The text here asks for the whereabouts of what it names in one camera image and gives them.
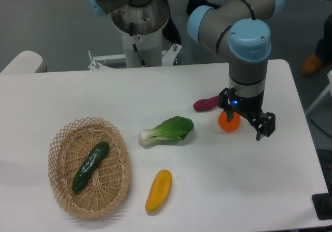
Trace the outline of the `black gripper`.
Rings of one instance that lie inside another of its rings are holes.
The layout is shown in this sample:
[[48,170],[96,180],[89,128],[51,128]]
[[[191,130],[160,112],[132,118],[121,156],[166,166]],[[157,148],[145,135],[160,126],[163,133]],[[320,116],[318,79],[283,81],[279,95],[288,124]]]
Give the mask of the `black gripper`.
[[254,97],[240,97],[235,88],[225,88],[218,95],[218,107],[223,109],[226,120],[231,122],[234,112],[244,117],[256,130],[256,140],[269,137],[275,131],[275,114],[263,113],[264,91]]

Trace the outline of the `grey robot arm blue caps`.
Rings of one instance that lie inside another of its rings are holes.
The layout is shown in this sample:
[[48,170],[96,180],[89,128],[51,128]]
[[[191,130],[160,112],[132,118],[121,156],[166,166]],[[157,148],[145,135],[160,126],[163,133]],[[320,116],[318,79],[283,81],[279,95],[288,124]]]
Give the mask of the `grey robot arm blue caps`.
[[[169,20],[163,0],[88,0],[97,15],[111,15],[122,33],[127,67],[161,65],[161,31]],[[265,20],[279,12],[285,0],[230,0],[218,9],[197,7],[187,32],[197,43],[229,64],[229,87],[218,96],[227,121],[235,114],[247,119],[257,139],[275,131],[275,115],[261,109],[270,29]]]

